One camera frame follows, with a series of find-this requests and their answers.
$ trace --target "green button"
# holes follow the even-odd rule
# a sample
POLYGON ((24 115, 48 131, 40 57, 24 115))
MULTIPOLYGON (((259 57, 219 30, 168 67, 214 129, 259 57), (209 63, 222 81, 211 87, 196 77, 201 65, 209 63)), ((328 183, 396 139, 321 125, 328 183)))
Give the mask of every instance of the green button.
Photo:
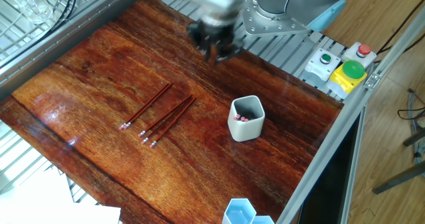
POLYGON ((359 79, 365 75, 365 68, 355 60, 346 61, 343 64, 343 71, 348 77, 355 79, 359 79))
POLYGON ((321 58, 322 58, 324 61, 327 61, 327 62, 331 61, 331 56, 330 56, 330 55, 322 55, 322 56, 321 56, 321 58))
POLYGON ((331 56, 324 54, 320 57, 320 62, 322 62, 323 64, 329 64, 331 62, 331 56))

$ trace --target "yellow button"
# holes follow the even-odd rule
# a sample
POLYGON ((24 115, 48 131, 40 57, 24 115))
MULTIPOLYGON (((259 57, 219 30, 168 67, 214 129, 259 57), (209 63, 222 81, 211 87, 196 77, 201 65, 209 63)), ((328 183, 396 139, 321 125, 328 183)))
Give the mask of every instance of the yellow button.
POLYGON ((344 73, 343 65, 341 65, 335 71, 333 71, 329 79, 339 84, 344 92, 349 94, 358 84, 360 84, 360 82, 366 78, 366 76, 367 73, 365 73, 361 78, 350 78, 344 73))

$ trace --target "red button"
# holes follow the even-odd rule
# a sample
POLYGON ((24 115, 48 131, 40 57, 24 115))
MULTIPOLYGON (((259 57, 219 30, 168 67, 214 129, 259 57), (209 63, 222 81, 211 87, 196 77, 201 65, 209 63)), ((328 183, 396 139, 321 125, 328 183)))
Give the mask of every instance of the red button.
POLYGON ((371 53, 371 48, 369 47, 369 45, 360 45, 359 53, 361 53, 362 55, 368 55, 371 53))

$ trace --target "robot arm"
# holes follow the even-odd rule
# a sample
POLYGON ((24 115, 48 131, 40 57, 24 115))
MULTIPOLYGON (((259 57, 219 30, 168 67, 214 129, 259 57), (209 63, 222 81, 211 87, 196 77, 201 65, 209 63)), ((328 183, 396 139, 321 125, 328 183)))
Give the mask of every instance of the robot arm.
POLYGON ((189 35, 208 61, 216 47, 216 62, 239 55, 242 42, 234 41, 234 24, 243 0, 192 0, 200 4, 201 18, 188 27, 189 35))
POLYGON ((253 37, 320 32, 329 26, 345 6, 345 0, 192 0, 201 5, 198 23, 188 32, 209 60, 216 47, 216 62, 238 55, 242 41, 234 41, 233 29, 242 4, 247 35, 253 37))

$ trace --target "white paper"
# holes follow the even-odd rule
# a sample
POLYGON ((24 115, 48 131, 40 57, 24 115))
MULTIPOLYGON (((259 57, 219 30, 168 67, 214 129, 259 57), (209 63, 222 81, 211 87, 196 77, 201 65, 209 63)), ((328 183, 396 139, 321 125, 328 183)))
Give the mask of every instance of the white paper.
POLYGON ((118 207, 67 205, 0 205, 4 224, 117 224, 118 207))
POLYGON ((65 175, 48 169, 32 175, 25 183, 0 195, 0 205, 25 203, 55 205, 74 203, 65 175))

